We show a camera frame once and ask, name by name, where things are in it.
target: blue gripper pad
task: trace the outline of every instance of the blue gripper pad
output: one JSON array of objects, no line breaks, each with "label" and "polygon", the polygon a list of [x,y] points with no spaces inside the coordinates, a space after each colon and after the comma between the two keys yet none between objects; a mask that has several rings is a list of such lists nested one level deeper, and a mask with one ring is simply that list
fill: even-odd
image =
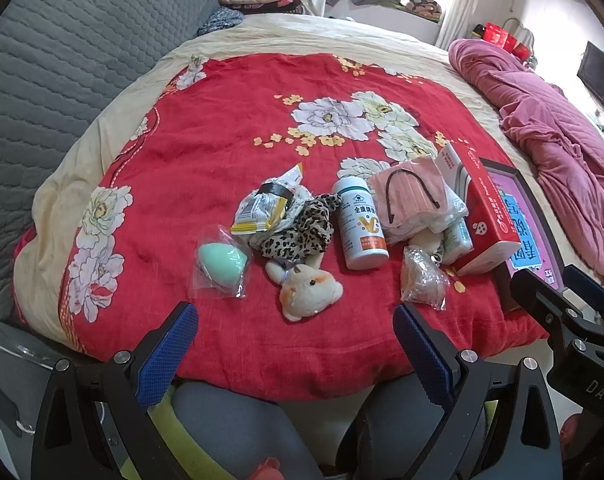
[{"label": "blue gripper pad", "polygon": [[[429,400],[433,404],[441,406],[445,412],[448,411],[454,404],[453,389],[456,380],[453,370],[437,351],[431,338],[415,319],[413,313],[403,304],[397,306],[393,313],[393,330],[395,330],[397,341],[400,342],[404,353],[415,368],[415,373],[429,396]],[[453,344],[448,338],[446,339],[450,348],[455,351]]]},{"label": "blue gripper pad", "polygon": [[188,303],[138,371],[136,398],[144,411],[158,404],[197,333],[197,310]]},{"label": "blue gripper pad", "polygon": [[574,265],[564,267],[562,280],[570,290],[577,294],[593,309],[604,310],[604,287],[592,280]]}]

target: purple picture frame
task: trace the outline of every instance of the purple picture frame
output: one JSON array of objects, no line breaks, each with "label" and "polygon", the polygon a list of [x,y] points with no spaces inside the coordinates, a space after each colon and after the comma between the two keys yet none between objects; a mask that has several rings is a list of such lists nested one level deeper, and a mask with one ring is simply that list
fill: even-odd
[{"label": "purple picture frame", "polygon": [[[506,166],[486,158],[482,158],[481,161],[486,166],[498,190],[515,197],[517,205],[526,219],[542,260],[540,267],[535,267],[531,270],[544,282],[549,283],[555,290],[563,292],[565,286],[562,280],[562,272],[564,270],[562,255],[559,247],[557,247],[557,242],[550,230],[550,226],[524,177],[519,170],[511,166]],[[512,276],[516,269],[511,259],[506,261],[506,266]]]}]

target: leopard print fabric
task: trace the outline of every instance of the leopard print fabric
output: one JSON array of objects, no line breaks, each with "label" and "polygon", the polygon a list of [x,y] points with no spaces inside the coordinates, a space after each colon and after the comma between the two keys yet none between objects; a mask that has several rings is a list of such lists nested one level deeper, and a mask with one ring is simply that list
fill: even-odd
[{"label": "leopard print fabric", "polygon": [[326,251],[333,236],[329,217],[340,204],[341,198],[336,194],[321,194],[309,200],[291,228],[264,240],[262,256],[290,262]]}]

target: person's leg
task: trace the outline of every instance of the person's leg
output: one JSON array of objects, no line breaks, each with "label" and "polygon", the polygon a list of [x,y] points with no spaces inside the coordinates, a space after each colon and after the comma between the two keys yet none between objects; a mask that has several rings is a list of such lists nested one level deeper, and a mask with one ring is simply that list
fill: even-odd
[{"label": "person's leg", "polygon": [[[402,478],[429,440],[443,410],[431,404],[416,374],[378,384],[359,410],[338,450],[337,467],[358,480]],[[480,418],[462,464],[472,470],[482,450]]]},{"label": "person's leg", "polygon": [[277,405],[207,383],[181,384],[172,400],[175,415],[193,440],[238,480],[269,456],[287,480],[321,480],[311,453]]}]

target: patterned cushion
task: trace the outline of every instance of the patterned cushion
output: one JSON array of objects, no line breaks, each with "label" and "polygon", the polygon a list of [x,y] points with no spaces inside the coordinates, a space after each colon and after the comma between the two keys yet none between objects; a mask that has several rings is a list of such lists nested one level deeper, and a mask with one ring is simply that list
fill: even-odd
[{"label": "patterned cushion", "polygon": [[217,0],[13,0],[0,17],[0,319],[37,188],[95,117]]}]

